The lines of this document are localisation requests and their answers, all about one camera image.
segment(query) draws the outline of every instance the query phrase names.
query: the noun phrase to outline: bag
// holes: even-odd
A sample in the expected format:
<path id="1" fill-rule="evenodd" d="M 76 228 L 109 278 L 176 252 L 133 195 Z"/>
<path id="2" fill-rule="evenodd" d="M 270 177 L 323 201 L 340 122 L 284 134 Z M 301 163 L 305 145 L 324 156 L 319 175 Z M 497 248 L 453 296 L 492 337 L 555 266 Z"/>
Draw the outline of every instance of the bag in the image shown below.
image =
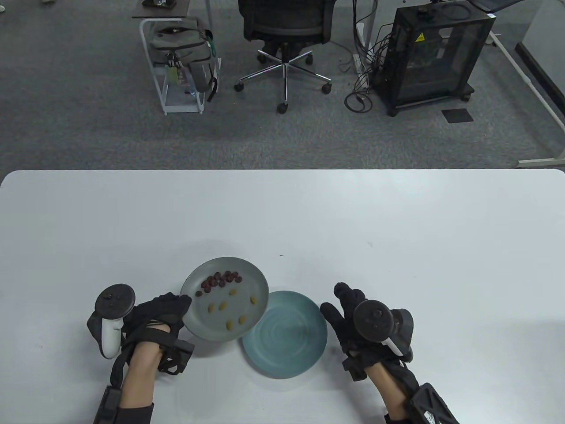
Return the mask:
<path id="1" fill-rule="evenodd" d="M 187 17 L 182 21 L 151 22 L 147 33 L 149 57 L 154 64 L 187 68 L 196 91 L 210 92 L 208 101 L 218 89 L 216 52 L 213 35 L 202 20 Z"/>

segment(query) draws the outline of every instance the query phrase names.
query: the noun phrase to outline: white cart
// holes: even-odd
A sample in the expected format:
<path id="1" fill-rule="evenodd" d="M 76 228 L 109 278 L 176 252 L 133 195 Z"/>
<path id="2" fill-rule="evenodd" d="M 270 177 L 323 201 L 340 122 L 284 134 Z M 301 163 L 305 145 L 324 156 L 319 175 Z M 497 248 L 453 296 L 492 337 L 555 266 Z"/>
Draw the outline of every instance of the white cart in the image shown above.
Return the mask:
<path id="1" fill-rule="evenodd" d="M 177 0 L 177 4 L 173 9 L 158 9 L 148 8 L 138 2 L 134 13 L 132 15 L 135 19 L 142 19 L 139 26 L 141 42 L 143 43 L 145 57 L 151 71 L 153 83 L 161 102 L 161 108 L 165 115 L 168 113 L 188 113 L 198 112 L 203 113 L 206 104 L 206 94 L 196 93 L 193 96 L 185 92 L 185 88 L 176 83 L 172 83 L 168 79 L 167 67 L 162 65 L 155 65 L 149 57 L 149 50 L 147 49 L 147 39 L 145 37 L 145 25 L 149 22 L 163 22 L 163 21 L 181 21 L 188 15 L 188 8 L 190 0 Z M 211 31 L 212 27 L 212 11 L 210 7 L 210 0 L 206 0 L 206 11 L 208 13 L 208 27 Z M 214 76 L 218 80 L 218 90 L 220 88 L 220 67 L 221 59 L 216 58 L 216 69 Z"/>

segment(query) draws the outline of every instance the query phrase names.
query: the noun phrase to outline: black computer case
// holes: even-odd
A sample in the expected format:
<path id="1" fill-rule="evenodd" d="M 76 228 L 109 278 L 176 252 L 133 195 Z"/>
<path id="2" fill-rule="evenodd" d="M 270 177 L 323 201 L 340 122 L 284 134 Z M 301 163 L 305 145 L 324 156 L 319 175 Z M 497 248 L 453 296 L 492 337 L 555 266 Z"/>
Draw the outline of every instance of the black computer case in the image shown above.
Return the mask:
<path id="1" fill-rule="evenodd" d="M 466 0 L 399 8 L 373 79 L 389 115 L 446 97 L 468 101 L 474 90 L 467 80 L 494 20 Z"/>

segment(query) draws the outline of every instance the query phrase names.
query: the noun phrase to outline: hand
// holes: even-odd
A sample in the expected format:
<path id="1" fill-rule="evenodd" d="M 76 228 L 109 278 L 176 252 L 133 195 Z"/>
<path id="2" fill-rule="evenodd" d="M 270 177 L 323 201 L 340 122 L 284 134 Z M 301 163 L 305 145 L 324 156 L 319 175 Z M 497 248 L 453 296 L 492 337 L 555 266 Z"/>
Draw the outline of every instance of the hand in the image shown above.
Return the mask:
<path id="1" fill-rule="evenodd" d="M 343 352 L 352 359 L 349 362 L 352 365 L 354 364 L 358 371 L 361 372 L 381 361 L 398 359 L 388 346 L 365 339 L 355 328 L 353 312 L 357 305 L 367 299 L 365 294 L 358 289 L 352 290 L 345 283 L 337 283 L 333 294 L 340 300 L 345 317 L 341 315 L 335 306 L 327 302 L 320 306 L 320 312 L 336 332 Z"/>
<path id="2" fill-rule="evenodd" d="M 182 317 L 188 311 L 192 299 L 187 295 L 176 296 L 167 293 L 159 297 L 135 306 L 124 318 L 122 331 L 126 339 L 138 328 L 166 324 L 174 337 L 179 337 L 179 331 L 183 326 Z"/>

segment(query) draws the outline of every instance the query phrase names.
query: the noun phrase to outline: floor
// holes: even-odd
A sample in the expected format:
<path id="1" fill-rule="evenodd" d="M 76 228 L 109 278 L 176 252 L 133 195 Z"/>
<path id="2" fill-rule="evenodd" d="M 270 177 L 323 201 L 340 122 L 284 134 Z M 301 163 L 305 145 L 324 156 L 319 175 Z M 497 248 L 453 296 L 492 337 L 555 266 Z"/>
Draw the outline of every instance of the floor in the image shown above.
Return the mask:
<path id="1" fill-rule="evenodd" d="M 129 16 L 133 0 L 4 0 L 0 15 L 0 180 L 18 169 L 101 168 L 493 168 L 563 149 L 563 133 L 496 47 L 473 71 L 467 104 L 449 101 L 386 116 L 344 107 L 355 81 L 348 53 L 314 48 L 313 69 L 292 75 L 290 107 L 279 74 L 232 84 L 259 69 L 259 42 L 242 36 L 234 0 L 212 0 L 225 85 L 203 115 L 164 116 Z M 498 14 L 495 32 L 513 50 L 540 0 Z M 203 0 L 193 14 L 205 16 Z M 351 6 L 338 1 L 332 40 L 352 47 Z M 442 109 L 467 107 L 472 123 L 448 124 Z"/>

